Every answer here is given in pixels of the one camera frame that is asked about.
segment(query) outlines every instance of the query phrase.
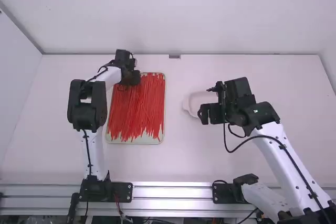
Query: bundle of red sticks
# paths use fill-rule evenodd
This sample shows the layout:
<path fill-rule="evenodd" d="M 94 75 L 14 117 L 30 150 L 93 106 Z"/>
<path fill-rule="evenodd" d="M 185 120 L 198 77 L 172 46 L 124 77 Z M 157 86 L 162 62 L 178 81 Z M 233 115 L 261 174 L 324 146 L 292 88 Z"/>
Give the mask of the bundle of red sticks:
<path fill-rule="evenodd" d="M 115 85 L 108 120 L 112 141 L 133 142 L 144 134 L 162 141 L 159 136 L 164 131 L 164 96 L 162 73 L 142 73 L 137 86 Z"/>

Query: white table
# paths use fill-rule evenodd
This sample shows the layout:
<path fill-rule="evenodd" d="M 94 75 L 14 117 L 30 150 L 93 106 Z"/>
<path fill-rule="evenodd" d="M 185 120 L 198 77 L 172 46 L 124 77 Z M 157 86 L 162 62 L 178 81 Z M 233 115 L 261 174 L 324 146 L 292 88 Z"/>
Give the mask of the white table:
<path fill-rule="evenodd" d="M 67 121 L 72 79 L 92 76 L 111 55 L 44 56 L 11 145 L 2 179 L 22 183 L 79 183 L 83 159 L 79 138 Z M 251 143 L 225 152 L 221 125 L 201 125 L 182 110 L 183 98 L 218 80 L 246 76 L 257 102 L 269 101 L 279 114 L 298 155 L 321 186 L 336 184 L 336 97 L 318 56 L 139 55 L 141 71 L 166 75 L 165 137 L 160 145 L 107 144 L 112 179 L 126 181 L 211 182 L 254 173 L 277 182 Z M 228 135 L 233 148 L 240 139 Z"/>

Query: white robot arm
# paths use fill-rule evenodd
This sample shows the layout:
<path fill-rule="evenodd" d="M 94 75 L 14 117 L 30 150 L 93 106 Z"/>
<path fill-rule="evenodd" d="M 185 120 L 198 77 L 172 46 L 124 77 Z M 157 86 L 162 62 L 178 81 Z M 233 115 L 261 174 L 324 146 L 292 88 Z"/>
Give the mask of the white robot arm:
<path fill-rule="evenodd" d="M 107 120 L 106 91 L 115 84 L 134 86 L 140 83 L 136 60 L 126 50 L 117 50 L 115 59 L 100 67 L 88 80 L 72 80 L 67 117 L 78 131 L 85 158 L 85 176 L 80 192 L 71 198 L 67 223 L 73 223 L 76 205 L 86 202 L 131 202 L 132 183 L 116 183 L 104 165 L 102 127 Z"/>
<path fill-rule="evenodd" d="M 229 123 L 243 128 L 244 140 L 230 151 L 253 141 L 272 169 L 283 196 L 251 174 L 234 179 L 244 199 L 259 208 L 274 223 L 336 223 L 336 206 L 312 178 L 292 148 L 280 117 L 268 102 L 256 103 L 246 77 L 219 81 L 208 91 L 217 92 L 218 103 L 202 104 L 198 116 L 202 124 Z"/>

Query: black cable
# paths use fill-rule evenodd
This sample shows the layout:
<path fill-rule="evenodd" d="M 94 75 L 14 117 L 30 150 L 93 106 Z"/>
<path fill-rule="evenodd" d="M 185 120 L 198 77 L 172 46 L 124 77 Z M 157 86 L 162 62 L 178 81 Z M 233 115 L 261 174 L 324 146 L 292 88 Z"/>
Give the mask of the black cable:
<path fill-rule="evenodd" d="M 214 185 L 215 185 L 216 182 L 221 182 L 223 184 L 227 184 L 227 182 L 225 180 L 218 179 L 218 180 L 215 180 L 215 181 L 212 182 L 211 188 L 214 188 Z"/>
<path fill-rule="evenodd" d="M 329 224 L 332 224 L 329 217 L 327 216 L 321 202 L 318 200 L 317 198 L 317 195 L 314 193 L 313 189 L 311 188 L 311 186 L 309 185 L 308 181 L 306 180 L 306 178 L 304 177 L 302 171 L 300 170 L 299 166 L 296 164 L 295 160 L 293 159 L 293 157 L 290 155 L 289 151 L 287 150 L 287 147 L 284 146 L 284 144 L 282 144 L 278 139 L 276 139 L 275 137 L 272 137 L 272 136 L 266 136 L 266 135 L 256 135 L 256 136 L 252 136 L 252 137 L 249 137 L 248 139 L 242 141 L 240 144 L 238 144 L 237 147 L 235 147 L 233 150 L 229 150 L 227 148 L 227 145 L 226 145 L 226 136 L 225 136 L 225 124 L 224 125 L 224 146 L 225 146 L 225 149 L 227 152 L 229 153 L 233 153 L 235 152 L 236 150 L 238 150 L 240 147 L 242 147 L 244 144 L 246 144 L 248 141 L 250 140 L 253 140 L 255 138 L 268 138 L 268 139 L 271 139 L 273 141 L 275 141 L 276 143 L 278 143 L 280 145 L 280 148 L 282 150 L 285 151 L 285 153 L 287 154 L 288 158 L 291 160 L 291 162 L 293 163 L 293 166 L 295 167 L 295 169 L 297 170 L 297 172 L 299 173 L 300 177 L 302 178 L 303 182 L 305 183 L 308 191 L 310 192 L 310 195 L 311 197 L 315 200 L 316 204 L 319 206 L 319 208 L 321 209 L 321 212 L 323 213 L 324 217 L 326 218 L 327 222 Z"/>
<path fill-rule="evenodd" d="M 239 135 L 237 135 L 236 133 L 234 133 L 234 132 L 231 130 L 231 125 L 233 125 L 233 124 L 229 123 L 229 124 L 227 125 L 227 128 L 229 129 L 229 132 L 230 132 L 233 136 L 236 136 L 236 137 L 238 137 L 238 138 L 245 138 L 245 137 L 246 137 L 245 134 L 244 134 L 244 136 L 239 136 Z"/>
<path fill-rule="evenodd" d="M 146 223 L 147 221 L 149 221 L 150 217 L 148 217 L 145 221 L 143 221 L 142 223 Z"/>
<path fill-rule="evenodd" d="M 161 223 L 167 223 L 167 224 L 175 224 L 175 223 L 170 222 L 170 221 L 159 220 L 159 219 L 149 219 L 149 220 L 156 221 L 156 222 L 161 222 Z"/>
<path fill-rule="evenodd" d="M 83 138 L 85 138 L 85 144 L 86 144 L 86 152 L 88 154 L 88 161 L 89 161 L 89 175 L 91 175 L 92 173 L 92 165 L 91 165 L 91 158 L 90 158 L 90 151 L 89 151 L 89 136 L 86 133 L 86 130 L 82 129 L 82 131 L 84 132 L 84 136 Z M 88 216 L 88 210 L 89 210 L 89 201 L 86 201 L 86 211 L 85 211 L 85 215 L 84 217 L 86 218 Z"/>
<path fill-rule="evenodd" d="M 84 218 L 86 218 L 88 216 L 88 210 L 89 210 L 89 202 L 86 201 L 86 211 L 85 211 Z"/>
<path fill-rule="evenodd" d="M 87 154 L 88 154 L 88 161 L 89 161 L 89 165 L 88 165 L 88 167 L 89 167 L 89 175 L 91 175 L 92 174 L 92 165 L 91 165 L 91 158 L 90 158 L 90 151 L 89 151 L 89 140 L 88 140 L 88 138 L 89 138 L 89 136 L 86 134 L 86 130 L 84 130 L 84 129 L 81 129 L 83 132 L 84 132 L 84 136 L 83 136 L 83 138 L 85 138 L 85 144 L 86 144 L 86 152 L 87 152 Z"/>
<path fill-rule="evenodd" d="M 237 224 L 242 224 L 245 220 L 247 220 L 248 218 L 250 218 L 251 215 L 254 214 L 257 210 L 258 210 L 258 208 L 254 209 L 252 212 L 250 212 L 248 214 L 248 216 L 246 216 L 242 221 L 238 222 Z"/>

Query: aluminum rail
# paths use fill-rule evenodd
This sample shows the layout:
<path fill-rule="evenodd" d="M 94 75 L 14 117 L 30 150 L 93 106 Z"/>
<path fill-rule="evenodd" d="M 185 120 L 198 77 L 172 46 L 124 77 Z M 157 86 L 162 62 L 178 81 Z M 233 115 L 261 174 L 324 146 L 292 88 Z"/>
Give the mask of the aluminum rail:
<path fill-rule="evenodd" d="M 250 204 L 217 205 L 212 202 L 211 183 L 133 182 L 133 200 L 120 204 L 128 216 L 244 218 L 255 207 Z M 0 215 L 66 215 L 72 193 L 80 185 L 1 184 Z M 279 187 L 271 187 L 281 194 Z M 336 199 L 336 187 L 324 188 Z M 81 202 L 76 215 L 84 215 Z M 88 216 L 117 216 L 115 203 L 90 202 Z"/>

